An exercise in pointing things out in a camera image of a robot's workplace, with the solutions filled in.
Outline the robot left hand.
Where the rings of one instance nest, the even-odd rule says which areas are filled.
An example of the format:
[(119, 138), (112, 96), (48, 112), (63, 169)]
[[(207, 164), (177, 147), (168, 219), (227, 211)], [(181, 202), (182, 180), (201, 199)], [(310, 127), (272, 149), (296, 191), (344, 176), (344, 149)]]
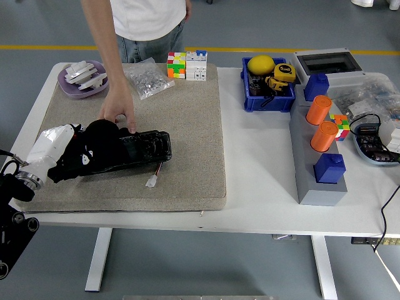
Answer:
[(28, 165), (21, 171), (45, 183), (48, 171), (56, 166), (74, 134), (83, 129), (81, 124), (67, 124), (44, 130), (27, 155)]

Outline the person's right hand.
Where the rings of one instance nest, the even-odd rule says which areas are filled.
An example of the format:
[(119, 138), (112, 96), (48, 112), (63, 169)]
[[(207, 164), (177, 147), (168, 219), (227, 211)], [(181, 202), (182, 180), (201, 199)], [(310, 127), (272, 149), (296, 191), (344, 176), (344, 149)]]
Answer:
[(134, 102), (130, 88), (126, 82), (115, 85), (109, 84), (108, 94), (97, 118), (115, 123), (118, 116), (124, 116), (126, 118), (126, 127), (128, 131), (134, 134), (136, 132)]

